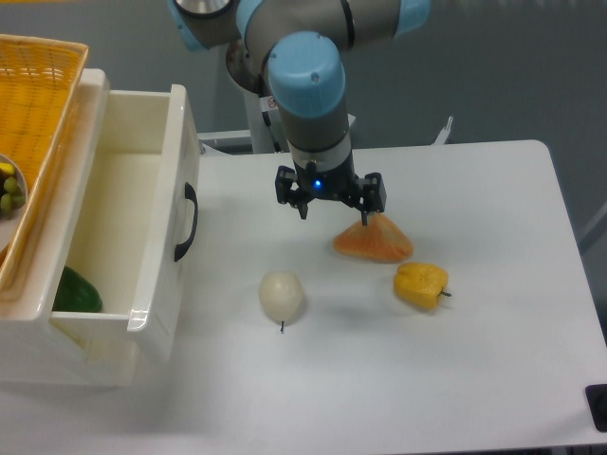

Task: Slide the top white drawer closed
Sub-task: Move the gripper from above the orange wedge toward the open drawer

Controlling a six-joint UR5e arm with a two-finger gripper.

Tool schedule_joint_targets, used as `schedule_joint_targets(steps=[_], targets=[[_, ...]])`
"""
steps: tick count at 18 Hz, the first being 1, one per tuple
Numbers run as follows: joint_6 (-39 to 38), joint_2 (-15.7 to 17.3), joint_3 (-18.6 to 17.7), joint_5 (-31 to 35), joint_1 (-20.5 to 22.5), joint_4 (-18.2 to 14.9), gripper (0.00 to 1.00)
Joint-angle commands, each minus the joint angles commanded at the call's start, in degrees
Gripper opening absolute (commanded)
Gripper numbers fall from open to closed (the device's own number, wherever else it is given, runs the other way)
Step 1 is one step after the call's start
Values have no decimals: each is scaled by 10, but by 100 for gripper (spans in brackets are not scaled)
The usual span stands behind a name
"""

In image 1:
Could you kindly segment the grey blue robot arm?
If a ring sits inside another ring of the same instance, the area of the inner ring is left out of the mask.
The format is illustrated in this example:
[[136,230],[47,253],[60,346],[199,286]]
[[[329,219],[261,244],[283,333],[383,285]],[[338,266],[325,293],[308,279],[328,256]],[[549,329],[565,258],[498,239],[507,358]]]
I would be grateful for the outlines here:
[[279,203],[306,217],[309,202],[340,201],[363,219],[383,212],[380,173],[357,176],[341,53],[422,27],[429,1],[171,1],[193,49],[239,44],[253,91],[274,98],[292,167],[275,178]]

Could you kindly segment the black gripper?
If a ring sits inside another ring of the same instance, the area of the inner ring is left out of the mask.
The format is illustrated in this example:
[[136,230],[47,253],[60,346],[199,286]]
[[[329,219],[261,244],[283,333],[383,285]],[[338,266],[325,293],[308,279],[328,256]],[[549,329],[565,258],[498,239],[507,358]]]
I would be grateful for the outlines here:
[[305,151],[294,144],[289,147],[295,170],[278,168],[276,198],[279,204],[296,209],[302,220],[307,218],[308,202],[313,199],[350,203],[360,212],[364,226],[371,214],[385,211],[387,192],[382,175],[356,175],[350,140],[320,152]]

